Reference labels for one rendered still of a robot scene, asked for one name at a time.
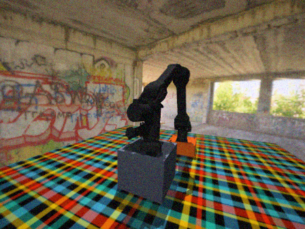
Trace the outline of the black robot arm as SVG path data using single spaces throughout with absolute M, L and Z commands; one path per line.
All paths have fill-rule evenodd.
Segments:
M 189 82 L 190 72 L 180 64 L 171 64 L 156 79 L 148 83 L 138 99 L 133 99 L 127 109 L 127 117 L 132 122 L 160 121 L 161 102 L 167 95 L 167 87 L 171 81 L 176 86 L 178 114 L 174 119 L 174 129 L 178 130 L 176 142 L 188 143 L 187 135 L 191 132 L 191 122 L 187 114 L 186 85 Z M 128 140 L 140 136 L 144 137 L 144 122 L 138 127 L 128 127 L 125 132 Z

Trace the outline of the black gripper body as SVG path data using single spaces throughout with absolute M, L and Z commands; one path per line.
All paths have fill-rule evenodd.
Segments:
M 144 122 L 144 137 L 140 144 L 141 152 L 160 153 L 160 124 L 161 121 L 145 121 Z

